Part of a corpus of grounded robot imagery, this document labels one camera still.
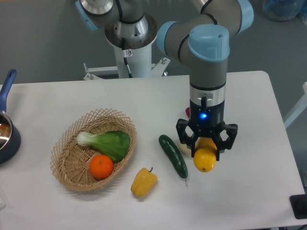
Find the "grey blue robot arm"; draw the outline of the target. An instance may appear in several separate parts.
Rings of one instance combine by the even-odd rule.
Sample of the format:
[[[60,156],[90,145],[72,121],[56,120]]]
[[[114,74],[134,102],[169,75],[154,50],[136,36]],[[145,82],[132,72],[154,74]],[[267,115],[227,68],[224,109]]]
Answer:
[[[89,29],[104,29],[120,78],[153,75],[153,42],[189,69],[189,120],[179,119],[176,129],[192,156],[199,138],[213,141],[216,157],[232,148],[238,127],[224,122],[229,39],[251,26],[249,1],[196,0],[197,17],[161,27],[145,13],[141,0],[78,0],[75,5]]]

